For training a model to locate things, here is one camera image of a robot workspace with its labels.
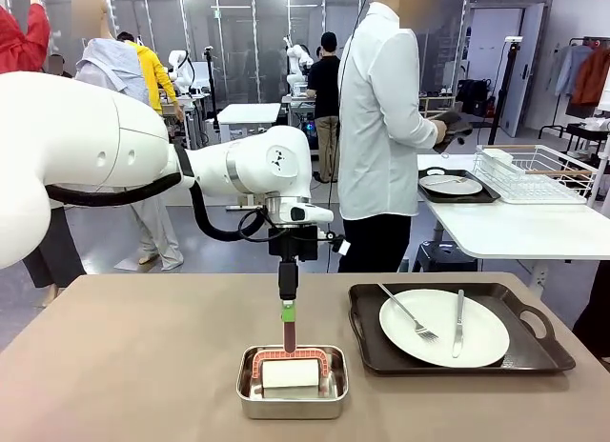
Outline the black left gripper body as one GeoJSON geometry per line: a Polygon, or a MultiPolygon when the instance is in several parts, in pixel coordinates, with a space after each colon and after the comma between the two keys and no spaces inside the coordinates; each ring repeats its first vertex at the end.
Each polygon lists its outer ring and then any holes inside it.
{"type": "Polygon", "coordinates": [[[297,264],[317,259],[317,226],[268,229],[269,255],[280,259],[278,272],[296,271],[297,264]]]}

